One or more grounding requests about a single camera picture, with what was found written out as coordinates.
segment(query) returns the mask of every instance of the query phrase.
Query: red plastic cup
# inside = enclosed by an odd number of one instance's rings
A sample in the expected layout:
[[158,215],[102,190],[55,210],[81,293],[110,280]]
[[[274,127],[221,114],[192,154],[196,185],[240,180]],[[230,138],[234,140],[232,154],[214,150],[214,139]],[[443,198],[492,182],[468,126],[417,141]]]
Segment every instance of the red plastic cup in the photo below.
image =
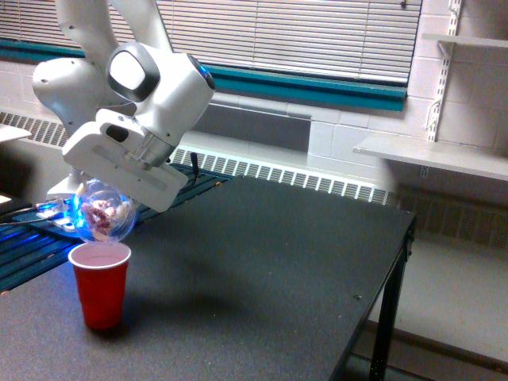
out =
[[85,324],[92,329],[117,325],[124,301],[129,246],[119,242],[86,243],[73,248],[68,258],[74,266]]

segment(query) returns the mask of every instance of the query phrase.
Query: window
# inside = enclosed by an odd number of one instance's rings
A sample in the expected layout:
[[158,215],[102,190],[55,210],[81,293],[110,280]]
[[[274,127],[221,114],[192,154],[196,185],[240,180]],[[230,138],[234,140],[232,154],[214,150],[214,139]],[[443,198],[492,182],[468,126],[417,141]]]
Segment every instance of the window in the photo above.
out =
[[[157,0],[176,51],[205,64],[404,87],[421,0]],[[53,1],[4,0],[0,37],[77,47]],[[132,39],[111,9],[117,39]]]

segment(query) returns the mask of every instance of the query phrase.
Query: wall shelf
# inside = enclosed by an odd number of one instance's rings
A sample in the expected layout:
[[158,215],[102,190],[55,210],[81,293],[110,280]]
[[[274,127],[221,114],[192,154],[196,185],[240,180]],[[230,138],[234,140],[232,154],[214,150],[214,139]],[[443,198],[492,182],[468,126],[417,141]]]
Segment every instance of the wall shelf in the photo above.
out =
[[369,136],[356,153],[508,181],[508,154],[392,135]]
[[29,137],[30,135],[31,133],[25,131],[24,129],[0,124],[0,143],[9,140],[22,139],[23,137]]
[[459,44],[473,46],[478,48],[506,48],[508,49],[508,40],[492,40],[490,38],[448,36],[445,34],[423,33],[424,40],[435,40],[446,44]]

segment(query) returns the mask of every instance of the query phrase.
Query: blue light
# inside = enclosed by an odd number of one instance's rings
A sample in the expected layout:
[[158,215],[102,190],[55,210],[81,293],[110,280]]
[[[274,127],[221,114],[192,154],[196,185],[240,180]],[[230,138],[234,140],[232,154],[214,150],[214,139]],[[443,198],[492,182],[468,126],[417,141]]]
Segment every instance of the blue light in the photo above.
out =
[[210,72],[208,71],[208,69],[206,67],[204,67],[203,65],[199,65],[199,72],[201,73],[201,75],[203,77],[210,75]]

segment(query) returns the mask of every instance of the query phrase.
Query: window sill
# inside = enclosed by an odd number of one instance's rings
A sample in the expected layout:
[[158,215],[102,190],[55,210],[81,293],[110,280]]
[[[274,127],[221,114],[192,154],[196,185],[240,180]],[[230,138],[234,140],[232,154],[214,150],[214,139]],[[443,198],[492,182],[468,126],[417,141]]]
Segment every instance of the window sill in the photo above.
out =
[[[84,57],[79,49],[22,41],[0,40],[0,57],[41,62],[60,57]],[[258,94],[329,106],[402,111],[405,87],[352,83],[207,65],[217,90]]]

